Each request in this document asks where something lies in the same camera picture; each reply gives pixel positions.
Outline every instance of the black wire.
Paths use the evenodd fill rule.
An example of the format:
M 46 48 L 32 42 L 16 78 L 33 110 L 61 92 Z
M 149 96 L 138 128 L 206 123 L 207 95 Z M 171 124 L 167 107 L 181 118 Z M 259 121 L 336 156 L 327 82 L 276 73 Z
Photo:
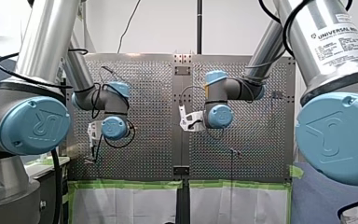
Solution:
M 337 211 L 337 216 L 338 216 L 338 218 L 341 219 L 341 216 L 342 216 L 342 214 L 343 214 L 345 211 L 350 210 L 350 209 L 355 208 L 355 207 L 358 207 L 358 202 L 356 202 L 356 203 L 351 203 L 351 204 L 348 204 L 348 205 L 346 205 L 346 206 L 344 206 L 344 207 L 341 207 L 341 208 L 338 209 L 338 211 Z
M 74 51 L 84 51 L 83 55 L 87 54 L 89 51 L 86 50 L 86 49 L 68 49 L 68 51 L 70 52 L 74 52 Z M 7 59 L 10 59 L 10 58 L 13 58 L 13 57 L 17 57 L 19 56 L 19 53 L 12 53 L 12 54 L 9 54 L 9 55 L 6 55 L 6 56 L 2 56 L 0 57 L 0 70 L 4 73 L 7 73 L 13 77 L 17 77 L 19 79 L 22 79 L 22 80 L 25 80 L 29 83 L 32 83 L 32 84 L 35 84 L 35 85 L 41 85 L 41 86 L 46 86 L 46 87 L 53 87 L 53 88 L 59 88 L 59 89 L 72 89 L 73 87 L 72 86 L 62 86 L 62 85 L 54 85 L 54 84 L 49 84 L 49 83 L 45 83 L 45 82 L 40 82 L 40 81 L 36 81 L 34 79 L 31 79 L 29 77 L 26 77 L 26 76 L 23 76 L 23 75 L 20 75 L 20 74 L 17 74 L 13 71 L 10 71 L 10 70 L 7 70 L 2 64 L 1 62 L 7 60 Z
M 286 23 L 283 26 L 283 44 L 284 44 L 284 47 L 286 48 L 287 52 L 290 55 L 292 55 L 293 58 L 295 58 L 295 54 L 293 53 L 293 51 L 291 50 L 291 48 L 289 46 L 288 31 L 289 31 L 289 28 L 292 27 L 292 23 L 295 20 L 298 12 L 300 12 L 301 9 L 303 9 L 310 1 L 312 1 L 312 0 L 304 0 L 300 4 L 298 4 L 298 6 L 295 9 L 293 9 L 292 12 L 289 14 L 289 16 L 287 17 Z
M 91 95 L 91 104 L 92 104 L 92 109 L 91 109 L 91 117 L 93 119 L 96 119 L 98 117 L 98 115 L 100 115 L 100 111 L 98 108 L 97 108 L 97 104 L 98 104 L 98 100 L 100 99 L 100 94 L 101 94 L 101 84 L 96 82 L 94 83 L 94 85 L 98 86 L 97 90 L 95 90 L 92 95 Z
M 110 146 L 110 147 L 112 147 L 112 148 L 124 148 L 124 147 L 127 147 L 127 146 L 133 141 L 133 139 L 135 138 L 135 126 L 133 126 L 133 123 L 132 123 L 129 119 L 127 119 L 127 122 L 130 124 L 130 130 L 132 130 L 132 138 L 131 138 L 131 140 L 130 140 L 127 144 L 125 144 L 125 145 L 123 145 L 123 146 L 116 147 L 116 146 L 113 146 L 113 145 L 108 141 L 108 139 L 106 139 L 106 137 L 104 136 L 104 137 L 103 137 L 103 140 L 106 142 L 106 144 L 107 144 L 108 146 Z
M 51 151 L 51 157 L 53 158 L 55 182 L 56 182 L 55 183 L 56 197 L 55 197 L 53 224 L 58 224 L 60 222 L 60 212 L 61 212 L 61 205 L 62 205 L 62 175 L 61 175 L 60 161 L 57 155 L 57 151 L 55 149 Z
M 68 49 L 69 52 L 79 52 L 79 51 L 83 51 L 83 53 L 81 53 L 82 55 L 86 55 L 89 53 L 89 51 L 87 49 Z
M 117 53 L 120 53 L 121 44 L 123 43 L 124 35 L 125 35 L 125 34 L 127 33 L 127 31 L 129 30 L 129 27 L 130 27 L 132 18 L 133 18 L 133 16 L 135 15 L 136 9 L 138 8 L 138 6 L 139 6 L 140 3 L 141 3 L 141 0 L 138 0 L 138 2 L 136 3 L 135 9 L 133 10 L 133 12 L 132 12 L 132 14 L 131 14 L 131 16 L 130 16 L 129 21 L 127 22 L 127 27 L 126 27 L 126 29 L 124 30 L 124 33 L 121 35 L 120 43 L 118 44 Z
M 312 0 L 304 0 L 302 1 L 297 7 L 295 7 L 292 12 L 289 14 L 289 16 L 287 17 L 286 23 L 283 26 L 283 44 L 284 47 L 286 48 L 287 52 L 293 57 L 295 58 L 295 54 L 293 53 L 293 51 L 291 50 L 290 46 L 289 46 L 289 42 L 288 42 L 288 32 L 289 29 L 292 26 L 293 21 L 296 18 L 296 15 L 301 11 L 301 9 L 303 9 L 310 1 Z M 263 0 L 259 0 L 260 6 L 261 8 L 263 8 L 263 10 L 267 13 L 267 15 L 269 15 L 273 20 L 277 20 L 277 18 L 266 8 L 266 6 L 264 5 Z M 348 4 L 346 5 L 345 9 L 348 11 L 351 8 L 351 5 L 353 3 L 353 0 L 348 0 Z
M 346 9 L 347 11 L 349 11 L 349 10 L 351 9 L 352 3 L 353 3 L 353 0 L 348 0 L 347 6 L 345 7 L 345 9 Z
M 100 147 L 101 147 L 101 142 L 103 141 L 103 135 L 100 135 L 100 140 L 98 141 L 98 146 L 97 146 L 97 150 L 95 152 L 95 159 L 94 162 L 98 161 L 98 155 L 100 155 Z
M 272 14 L 272 12 L 269 11 L 266 5 L 264 5 L 264 0 L 258 0 L 258 3 L 260 4 L 261 8 L 267 15 L 269 15 L 277 23 L 281 23 L 281 20 L 278 17 L 276 17 L 274 14 Z
M 110 88 L 113 91 L 115 91 L 116 94 L 118 94 L 118 96 L 120 96 L 121 100 L 124 101 L 124 103 L 126 104 L 127 110 L 130 109 L 130 103 L 129 103 L 127 97 L 125 97 L 123 94 L 121 94 L 121 92 L 118 91 L 116 88 L 114 88 L 113 86 L 110 86 L 108 84 L 101 85 L 101 83 L 99 83 L 99 82 L 95 82 L 94 85 L 96 85 L 98 87 L 97 87 L 97 90 L 95 90 L 91 95 L 91 104 L 92 104 L 91 117 L 93 119 L 96 119 L 100 115 L 101 110 L 97 108 L 97 104 L 100 99 L 101 90 L 103 90 L 104 87 Z

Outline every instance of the metal stand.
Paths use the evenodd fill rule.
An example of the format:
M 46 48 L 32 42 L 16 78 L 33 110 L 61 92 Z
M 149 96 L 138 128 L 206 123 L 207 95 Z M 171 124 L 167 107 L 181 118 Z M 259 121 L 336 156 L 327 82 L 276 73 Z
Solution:
M 26 192 L 0 201 L 0 223 L 37 224 L 40 218 L 39 182 L 32 181 Z

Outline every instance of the pegboard panel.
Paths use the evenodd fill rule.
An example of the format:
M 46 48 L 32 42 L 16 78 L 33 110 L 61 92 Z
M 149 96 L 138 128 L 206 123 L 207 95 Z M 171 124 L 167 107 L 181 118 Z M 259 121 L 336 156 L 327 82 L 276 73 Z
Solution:
M 250 57 L 195 56 L 193 84 L 204 85 L 205 74 L 223 70 L 242 77 Z M 289 178 L 294 132 L 295 65 L 282 58 L 275 65 L 262 100 L 229 101 L 230 127 L 190 135 L 190 178 L 284 182 Z M 204 92 L 193 90 L 193 109 L 204 104 Z M 231 158 L 232 150 L 240 152 Z
M 90 154 L 88 124 L 91 113 L 74 109 L 74 142 L 71 150 L 71 179 L 172 179 L 172 55 L 131 57 L 116 54 L 95 54 L 87 57 L 94 81 L 123 81 L 130 85 L 129 120 L 136 128 L 133 142 L 121 149 L 111 148 L 104 141 L 96 164 L 86 164 Z M 110 74 L 102 69 L 108 66 Z M 97 119 L 103 119 L 103 111 Z M 113 142 L 124 145 L 128 139 Z
M 136 137 L 122 149 L 110 148 L 102 143 L 98 163 L 86 164 L 84 159 L 90 154 L 87 128 L 92 119 L 90 112 L 72 108 L 74 131 L 67 141 L 68 155 L 71 156 L 70 179 L 171 180 L 172 161 L 189 158 L 191 179 L 232 177 L 264 182 L 287 181 L 294 143 L 296 83 L 295 61 L 290 58 L 280 59 L 272 70 L 262 100 L 251 104 L 229 102 L 235 119 L 225 130 L 222 140 L 214 140 L 206 132 L 184 137 L 173 131 L 177 129 L 180 118 L 174 113 L 178 108 L 172 107 L 172 100 L 188 85 L 189 78 L 193 85 L 202 87 L 205 74 L 216 69 L 228 72 L 231 77 L 240 77 L 250 58 L 193 55 L 191 62 L 186 63 L 191 68 L 190 76 L 178 77 L 174 74 L 174 67 L 177 66 L 174 55 L 87 56 L 96 82 L 120 80 L 130 84 L 129 119 L 136 127 Z M 114 75 L 101 69 L 101 66 L 108 66 L 115 72 Z M 190 93 L 193 110 L 203 108 L 204 92 L 194 89 Z M 210 131 L 214 137 L 218 137 L 219 132 Z M 241 155 L 234 156 L 232 160 L 231 149 Z

